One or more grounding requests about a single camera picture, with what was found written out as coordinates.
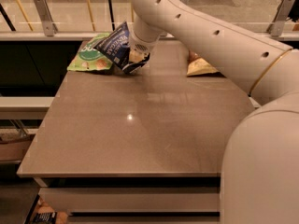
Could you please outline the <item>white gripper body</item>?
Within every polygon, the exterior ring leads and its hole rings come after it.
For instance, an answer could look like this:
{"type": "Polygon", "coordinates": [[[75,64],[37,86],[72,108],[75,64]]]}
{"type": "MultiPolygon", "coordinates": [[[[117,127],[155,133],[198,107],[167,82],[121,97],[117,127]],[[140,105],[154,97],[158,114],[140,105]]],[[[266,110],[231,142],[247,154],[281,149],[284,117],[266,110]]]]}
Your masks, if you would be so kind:
{"type": "Polygon", "coordinates": [[[135,31],[132,31],[129,36],[130,48],[140,53],[151,53],[159,38],[160,35],[156,34],[141,37],[135,31]]]}

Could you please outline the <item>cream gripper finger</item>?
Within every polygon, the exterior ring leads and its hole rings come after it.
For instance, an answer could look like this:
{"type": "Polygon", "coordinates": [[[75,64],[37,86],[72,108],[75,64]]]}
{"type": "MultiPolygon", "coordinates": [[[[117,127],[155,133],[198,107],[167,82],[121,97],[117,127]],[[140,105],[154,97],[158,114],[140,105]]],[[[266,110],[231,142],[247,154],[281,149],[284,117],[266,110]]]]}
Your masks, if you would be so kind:
{"type": "Polygon", "coordinates": [[[146,56],[145,53],[141,53],[136,50],[131,50],[129,53],[129,62],[130,63],[140,63],[141,61],[143,61],[145,59],[145,56],[146,56]]]}

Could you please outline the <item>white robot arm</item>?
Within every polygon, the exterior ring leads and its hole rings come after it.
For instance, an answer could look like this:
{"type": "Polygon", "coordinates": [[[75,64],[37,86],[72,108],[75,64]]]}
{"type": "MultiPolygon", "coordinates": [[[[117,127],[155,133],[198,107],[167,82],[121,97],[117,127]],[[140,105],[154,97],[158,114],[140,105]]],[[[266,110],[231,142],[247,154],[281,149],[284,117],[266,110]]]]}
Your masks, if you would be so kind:
{"type": "Polygon", "coordinates": [[[186,6],[131,0],[133,48],[168,32],[260,108],[232,133],[221,167],[221,224],[299,224],[299,51],[186,6]]]}

